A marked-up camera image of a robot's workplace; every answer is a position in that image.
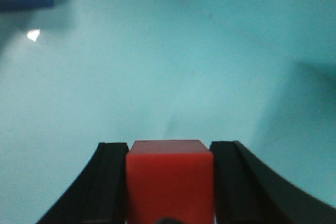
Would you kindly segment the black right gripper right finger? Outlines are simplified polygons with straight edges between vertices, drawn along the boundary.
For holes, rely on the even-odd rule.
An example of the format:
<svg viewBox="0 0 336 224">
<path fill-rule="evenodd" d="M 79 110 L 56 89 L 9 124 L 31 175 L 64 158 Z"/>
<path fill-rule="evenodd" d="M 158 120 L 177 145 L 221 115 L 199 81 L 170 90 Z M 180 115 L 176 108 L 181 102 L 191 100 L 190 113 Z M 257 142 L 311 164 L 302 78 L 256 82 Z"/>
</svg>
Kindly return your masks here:
<svg viewBox="0 0 336 224">
<path fill-rule="evenodd" d="M 335 223 L 335 208 L 290 183 L 239 141 L 214 141 L 217 223 Z"/>
</svg>

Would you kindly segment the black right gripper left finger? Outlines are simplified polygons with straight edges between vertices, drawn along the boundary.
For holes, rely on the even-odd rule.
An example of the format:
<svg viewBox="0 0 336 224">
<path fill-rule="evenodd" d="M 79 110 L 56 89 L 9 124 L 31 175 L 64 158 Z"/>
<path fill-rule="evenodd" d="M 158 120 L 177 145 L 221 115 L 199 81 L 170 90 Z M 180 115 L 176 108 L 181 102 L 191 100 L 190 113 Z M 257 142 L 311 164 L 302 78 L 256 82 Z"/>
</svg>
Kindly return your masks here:
<svg viewBox="0 0 336 224">
<path fill-rule="evenodd" d="M 82 172 L 38 223 L 125 223 L 126 143 L 99 143 Z"/>
</svg>

